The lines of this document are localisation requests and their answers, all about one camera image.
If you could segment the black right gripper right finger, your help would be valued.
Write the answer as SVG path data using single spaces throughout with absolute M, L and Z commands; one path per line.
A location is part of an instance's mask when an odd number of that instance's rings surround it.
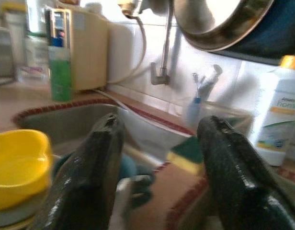
M 295 230 L 295 189 L 267 165 L 247 138 L 218 116 L 197 137 L 226 230 Z

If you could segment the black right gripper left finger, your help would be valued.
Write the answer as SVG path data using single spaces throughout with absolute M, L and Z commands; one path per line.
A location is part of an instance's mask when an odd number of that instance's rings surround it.
M 124 124 L 109 113 L 60 167 L 32 230 L 106 230 L 118 184 Z

